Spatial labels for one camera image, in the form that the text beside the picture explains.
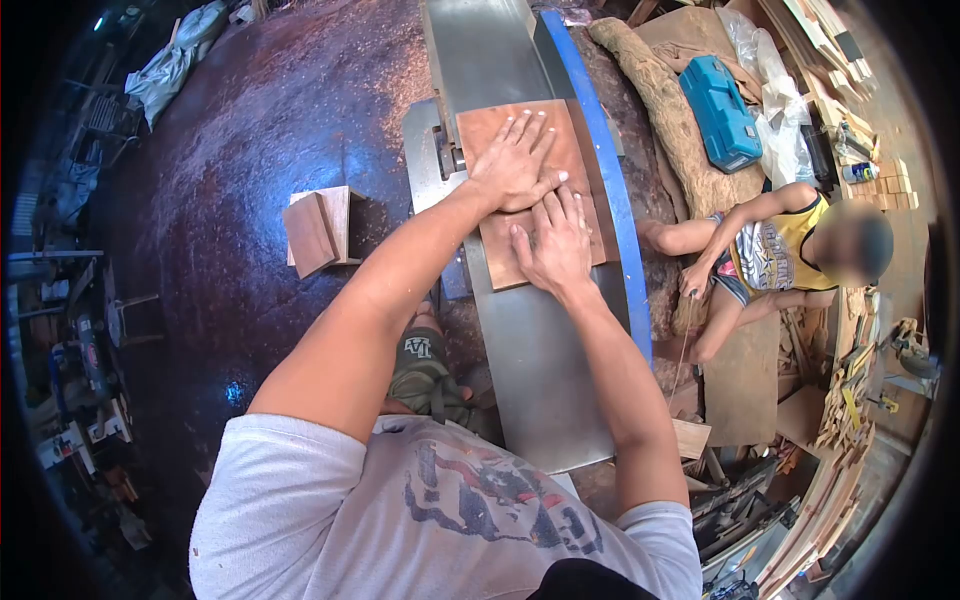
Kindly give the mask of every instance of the plastic bag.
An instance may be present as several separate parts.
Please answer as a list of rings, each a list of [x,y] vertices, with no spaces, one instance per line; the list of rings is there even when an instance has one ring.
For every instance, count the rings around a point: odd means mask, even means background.
[[[227,24],[227,5],[221,0],[213,0],[191,11],[180,22],[174,45],[178,48],[189,48],[196,44],[213,41],[220,36]]]
[[[716,12],[736,51],[737,62],[763,83],[762,109],[749,107],[763,144],[763,173],[770,178],[773,189],[794,181],[816,184],[810,152],[800,131],[800,125],[810,125],[810,113],[773,39],[737,11],[721,7]]]
[[[164,47],[147,66],[127,75],[124,92],[143,103],[143,116],[147,119],[151,132],[157,118],[180,92],[187,75],[190,74],[190,67],[196,60],[196,46]]]

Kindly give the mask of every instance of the blue toolbox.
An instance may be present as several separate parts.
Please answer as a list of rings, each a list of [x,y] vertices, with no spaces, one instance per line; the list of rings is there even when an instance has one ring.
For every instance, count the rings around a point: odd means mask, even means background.
[[[754,117],[747,112],[730,70],[714,56],[697,57],[680,74],[693,108],[707,158],[724,173],[756,162],[763,154]]]

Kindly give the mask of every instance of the hand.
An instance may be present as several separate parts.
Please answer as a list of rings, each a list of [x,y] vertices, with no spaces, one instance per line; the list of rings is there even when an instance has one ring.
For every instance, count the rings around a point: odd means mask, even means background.
[[[707,280],[710,277],[710,265],[701,264],[698,260],[692,267],[687,267],[680,273],[680,295],[683,298],[693,296],[699,300],[707,290]]]
[[[556,169],[540,172],[557,137],[551,127],[538,143],[545,122],[542,110],[533,117],[530,110],[524,110],[517,119],[508,117],[491,145],[477,158],[470,179],[495,199],[493,210],[517,212],[529,208],[569,177],[566,171]]]
[[[522,227],[510,227],[520,270],[531,283],[563,302],[592,283],[583,198],[563,185],[556,194],[548,192],[542,202],[534,204],[533,213],[537,240],[533,249]]]

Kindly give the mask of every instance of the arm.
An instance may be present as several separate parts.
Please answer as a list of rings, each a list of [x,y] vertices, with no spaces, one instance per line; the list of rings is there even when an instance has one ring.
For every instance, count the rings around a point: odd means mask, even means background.
[[[772,312],[793,308],[794,306],[829,308],[833,304],[834,296],[836,296],[836,290],[827,290],[826,292],[786,290],[764,294],[747,304],[747,307],[740,313],[736,326],[740,327],[747,323],[759,321]]]
[[[784,212],[803,210],[816,199],[817,190],[808,183],[798,181],[788,183],[776,191],[760,194],[743,204],[735,205],[714,230],[697,262],[684,269],[680,285],[681,296],[689,296],[693,290],[697,291],[696,298],[703,295],[707,288],[710,268],[720,254],[730,247],[743,226]]]
[[[621,512],[654,500],[689,506],[677,436],[666,401],[639,348],[589,278],[582,200],[565,187],[534,206],[537,247],[511,230],[521,271],[566,308],[587,352],[600,410],[616,448]]]
[[[365,443],[396,342],[457,246],[490,212],[530,206],[565,180],[563,172],[539,178],[555,137],[551,129],[537,143],[545,119],[529,110],[510,117],[470,180],[384,240],[267,377],[248,412],[310,420]]]

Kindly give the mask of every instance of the white t-shirt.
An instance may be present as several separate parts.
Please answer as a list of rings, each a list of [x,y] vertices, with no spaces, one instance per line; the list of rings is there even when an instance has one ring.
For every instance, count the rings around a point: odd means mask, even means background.
[[[660,600],[700,598],[690,511],[650,502],[616,526],[456,425],[377,420],[366,446],[316,423],[227,423],[190,539],[206,598],[526,598],[587,558]]]

